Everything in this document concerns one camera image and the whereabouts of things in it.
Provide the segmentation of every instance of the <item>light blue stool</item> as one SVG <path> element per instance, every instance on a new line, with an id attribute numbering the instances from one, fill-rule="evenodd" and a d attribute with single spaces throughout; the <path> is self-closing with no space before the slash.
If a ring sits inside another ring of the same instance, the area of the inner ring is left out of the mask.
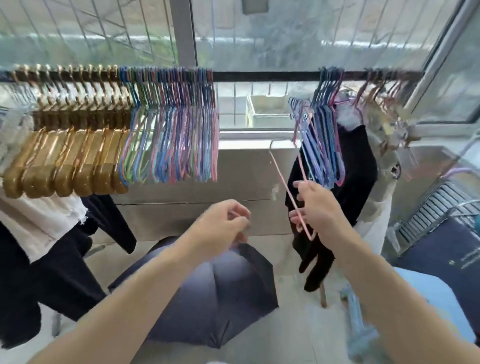
<path id="1" fill-rule="evenodd" d="M 456 300 L 455 294 L 445 282 L 428 274 L 402 268 L 394 269 L 429 304 L 437 309 L 440 316 L 449 320 L 458 329 L 459 335 L 464 340 L 475 342 L 475 333 Z M 379 338 L 379 334 L 375 326 L 363 322 L 360 301 L 350 286 L 341 292 L 341 296 L 348 299 L 348 311 L 352 330 L 347 345 L 348 357 L 351 360 L 357 360 L 369 349 L 370 343 Z"/>

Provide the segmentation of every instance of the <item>floor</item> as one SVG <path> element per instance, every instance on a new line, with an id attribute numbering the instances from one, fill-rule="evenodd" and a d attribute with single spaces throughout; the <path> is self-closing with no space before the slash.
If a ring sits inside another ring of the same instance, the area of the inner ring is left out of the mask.
<path id="1" fill-rule="evenodd" d="M 251 325 L 221 349 L 185 344 L 146 343 L 135 356 L 134 364 L 205 364 L 209 361 L 230 364 L 343 364 L 350 363 L 346 353 L 348 332 L 346 311 L 338 291 L 345 285 L 334 269 L 325 280 L 329 307 L 320 306 L 317 292 L 303 290 L 305 277 L 298 273 L 300 258 L 291 247 L 291 235 L 255 236 L 250 244 L 274 266 L 279 308 Z M 156 242 L 139 242 L 131 255 L 116 244 L 87 259 L 100 285 L 106 288 L 124 269 L 143 256 Z M 21 364 L 53 339 L 53 311 L 42 307 L 43 322 L 39 335 L 13 350 L 0 350 L 0 363 Z M 74 322 L 62 318 L 66 332 Z M 382 363 L 367 358 L 364 363 Z"/>

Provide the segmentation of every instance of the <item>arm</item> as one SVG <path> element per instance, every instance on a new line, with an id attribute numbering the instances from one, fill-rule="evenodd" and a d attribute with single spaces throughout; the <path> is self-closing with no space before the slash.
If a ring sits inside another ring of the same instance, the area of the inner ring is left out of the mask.
<path id="1" fill-rule="evenodd" d="M 428 303 L 361 240 L 332 193 L 313 182 L 296 183 L 300 209 L 333 251 L 345 277 L 397 364 L 480 363 L 480 349 L 458 338 Z M 290 214 L 293 223 L 299 217 Z"/>
<path id="2" fill-rule="evenodd" d="M 249 211 L 234 200 L 212 205 L 175 243 L 29 363 L 130 363 L 183 280 L 234 240 L 246 242 L 242 231 L 249 217 Z"/>

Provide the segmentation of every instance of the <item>umbrella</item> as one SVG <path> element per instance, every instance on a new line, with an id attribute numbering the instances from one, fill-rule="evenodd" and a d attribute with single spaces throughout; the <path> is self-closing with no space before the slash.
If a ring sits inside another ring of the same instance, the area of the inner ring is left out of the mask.
<path id="1" fill-rule="evenodd" d="M 110 292 L 177 239 L 160 240 L 108 287 Z M 240 244 L 192 272 L 147 339 L 220 348 L 277 307 L 272 264 L 252 246 Z"/>

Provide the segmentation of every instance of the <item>clothes rod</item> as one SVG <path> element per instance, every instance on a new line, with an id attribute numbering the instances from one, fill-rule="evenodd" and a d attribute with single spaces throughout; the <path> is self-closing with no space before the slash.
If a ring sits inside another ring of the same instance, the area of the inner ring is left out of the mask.
<path id="1" fill-rule="evenodd" d="M 345 71 L 343 81 L 366 81 L 367 79 L 388 78 L 389 80 L 419 81 L 423 77 L 422 71 L 396 71 L 396 70 L 373 70 L 373 71 Z M 308 72 L 238 72 L 238 71 L 214 71 L 214 82 L 302 82 L 319 81 L 319 71 Z M 101 72 L 93 70 L 91 74 L 88 70 L 83 70 L 80 75 L 79 70 L 69 71 L 35 70 L 28 71 L 0 71 L 0 82 L 108 82 L 118 81 L 117 73 L 103 69 Z"/>

